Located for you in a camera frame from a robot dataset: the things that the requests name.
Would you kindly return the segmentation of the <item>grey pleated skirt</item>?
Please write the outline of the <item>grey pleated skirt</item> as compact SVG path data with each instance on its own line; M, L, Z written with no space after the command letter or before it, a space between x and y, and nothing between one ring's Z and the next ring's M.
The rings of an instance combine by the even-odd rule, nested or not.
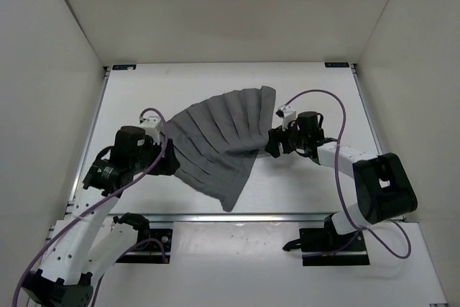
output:
M233 90L192 104L166 124L180 167L175 177L220 201L236 205L254 162L268 143L276 90Z

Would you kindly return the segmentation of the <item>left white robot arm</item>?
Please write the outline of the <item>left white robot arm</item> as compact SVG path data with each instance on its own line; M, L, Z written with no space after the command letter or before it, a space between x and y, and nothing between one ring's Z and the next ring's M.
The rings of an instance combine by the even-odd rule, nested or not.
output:
M168 129L158 119L122 126L114 143L91 164L68 223L22 274L12 304L24 291L41 306L92 306L101 279L123 255L152 241L148 220L126 213L98 244L98 235L122 193L146 175L173 175L180 164Z

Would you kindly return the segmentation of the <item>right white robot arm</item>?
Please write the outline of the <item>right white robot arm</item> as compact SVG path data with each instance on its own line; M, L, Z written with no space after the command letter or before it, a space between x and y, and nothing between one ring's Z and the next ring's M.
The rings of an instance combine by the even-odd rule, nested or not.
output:
M336 139L325 136L323 115L316 111L297 114L284 106L276 115L282 124L269 131L267 153L278 158L294 152L332 168L336 178L347 175L356 189L355 204L327 216L323 227L315 229L311 238L301 236L288 242L283 247L286 252L302 249L335 255L371 226L417 209L415 192L396 154L367 154L338 145Z

